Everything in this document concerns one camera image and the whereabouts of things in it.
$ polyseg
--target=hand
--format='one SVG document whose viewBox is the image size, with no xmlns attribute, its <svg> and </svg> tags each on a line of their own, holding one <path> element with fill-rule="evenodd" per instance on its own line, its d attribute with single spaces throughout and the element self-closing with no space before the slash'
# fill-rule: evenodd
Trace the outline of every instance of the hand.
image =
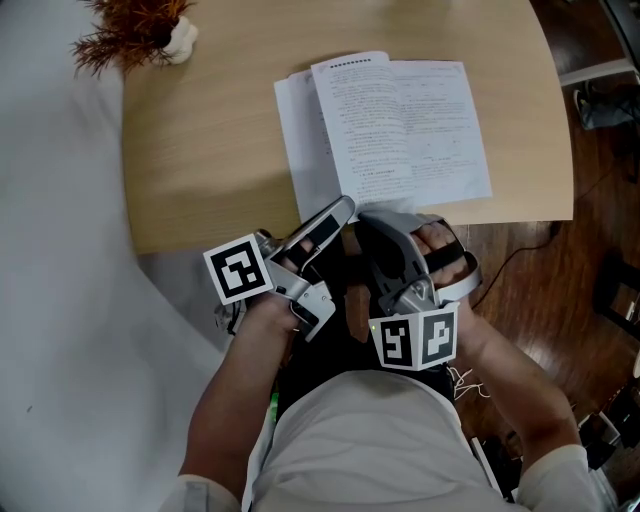
<svg viewBox="0 0 640 512">
<path fill-rule="evenodd" d="M 313 243 L 307 239 L 302 240 L 300 245 L 307 252 L 313 248 Z M 291 272 L 298 270 L 287 258 L 284 258 L 280 264 Z M 275 293 L 263 293 L 253 300 L 243 323 L 249 320 L 256 323 L 257 327 L 274 328 L 289 336 L 300 324 L 300 319 L 291 312 L 290 304 L 291 301 Z"/>
<path fill-rule="evenodd" d="M 414 242 L 420 249 L 420 253 L 424 256 L 433 251 L 455 242 L 455 236 L 451 231 L 445 228 L 439 222 L 425 224 L 419 230 L 411 234 Z M 456 283 L 469 275 L 469 266 L 467 260 L 462 257 L 444 268 L 431 274 L 433 284 L 438 288 L 444 288 L 452 283 Z M 475 315 L 469 305 L 469 298 L 460 299 L 460 307 L 458 308 L 458 335 L 465 337 L 473 330 Z"/>
</svg>

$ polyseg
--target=finger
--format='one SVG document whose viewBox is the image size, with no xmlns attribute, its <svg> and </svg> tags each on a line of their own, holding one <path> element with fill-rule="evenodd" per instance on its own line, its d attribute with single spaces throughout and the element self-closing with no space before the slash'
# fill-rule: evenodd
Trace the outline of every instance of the finger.
<svg viewBox="0 0 640 512">
<path fill-rule="evenodd" d="M 440 233 L 442 238 L 444 238 L 444 241 L 447 243 L 447 245 L 452 244 L 453 242 L 456 241 L 455 235 L 446 226 L 440 224 L 439 222 L 434 222 L 432 226 L 436 231 L 438 231 L 438 233 Z"/>
<path fill-rule="evenodd" d="M 431 249 L 429 248 L 429 246 L 419 236 L 411 233 L 411 238 L 413 238 L 413 241 L 418 246 L 418 250 L 420 251 L 420 254 L 422 254 L 423 256 L 426 256 L 431 252 Z"/>
<path fill-rule="evenodd" d="M 416 234 L 426 242 L 432 251 L 436 251 L 447 245 L 444 236 L 434 227 L 434 224 L 425 224 L 416 232 Z"/>
<path fill-rule="evenodd" d="M 309 240 L 308 238 L 303 238 L 298 243 L 300 244 L 300 247 L 302 247 L 307 252 L 309 252 L 309 251 L 311 251 L 311 249 L 313 249 L 313 242 L 311 240 Z M 298 271 L 298 267 L 296 265 L 294 265 L 293 262 L 287 257 L 284 257 L 284 258 L 282 258 L 280 260 L 280 265 L 282 265 L 287 270 L 290 270 L 294 274 Z"/>
<path fill-rule="evenodd" d="M 429 274 L 429 277 L 431 278 L 431 281 L 433 281 L 433 285 L 436 287 L 436 290 L 438 288 L 446 286 L 448 283 L 447 280 L 450 278 L 450 276 L 448 276 L 442 268 L 440 270 L 436 270 L 435 272 L 431 272 Z"/>
<path fill-rule="evenodd" d="M 436 229 L 438 229 L 441 232 L 447 244 L 455 243 L 456 236 L 453 234 L 453 232 L 449 228 L 438 223 L 438 227 Z M 452 275 L 452 277 L 458 277 L 459 274 L 465 274 L 465 272 L 468 270 L 467 260 L 464 256 L 461 256 L 453 263 L 450 263 L 449 265 L 447 265 L 445 269 L 448 271 L 449 274 Z"/>
</svg>

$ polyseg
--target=open book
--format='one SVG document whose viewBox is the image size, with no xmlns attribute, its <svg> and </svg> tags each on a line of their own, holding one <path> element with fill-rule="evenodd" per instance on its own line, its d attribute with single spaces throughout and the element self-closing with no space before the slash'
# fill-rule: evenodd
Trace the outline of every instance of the open book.
<svg viewBox="0 0 640 512">
<path fill-rule="evenodd" d="M 356 202 L 356 215 L 491 196 L 461 62 L 359 53 L 315 64 L 275 90 L 303 222 L 340 195 Z"/>
</svg>

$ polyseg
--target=green object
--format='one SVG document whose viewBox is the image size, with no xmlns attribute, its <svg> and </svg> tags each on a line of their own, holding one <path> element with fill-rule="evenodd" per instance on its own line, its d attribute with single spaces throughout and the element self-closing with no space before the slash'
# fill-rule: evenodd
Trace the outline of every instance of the green object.
<svg viewBox="0 0 640 512">
<path fill-rule="evenodd" d="M 278 392 L 271 394 L 271 404 L 269 405 L 269 411 L 271 412 L 271 421 L 276 422 L 276 418 L 278 417 L 278 397 L 280 394 Z"/>
</svg>

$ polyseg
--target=wrist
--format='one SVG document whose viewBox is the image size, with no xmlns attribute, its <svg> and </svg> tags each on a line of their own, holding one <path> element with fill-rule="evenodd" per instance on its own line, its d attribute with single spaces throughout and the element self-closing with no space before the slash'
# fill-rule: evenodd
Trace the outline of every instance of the wrist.
<svg viewBox="0 0 640 512">
<path fill-rule="evenodd" d="M 458 307 L 458 340 L 466 340 L 473 337 L 478 323 L 478 316 L 473 312 L 469 301 L 464 298 Z"/>
<path fill-rule="evenodd" d="M 300 320 L 289 308 L 289 301 L 276 295 L 264 294 L 247 310 L 242 325 L 261 335 L 289 338 Z"/>
</svg>

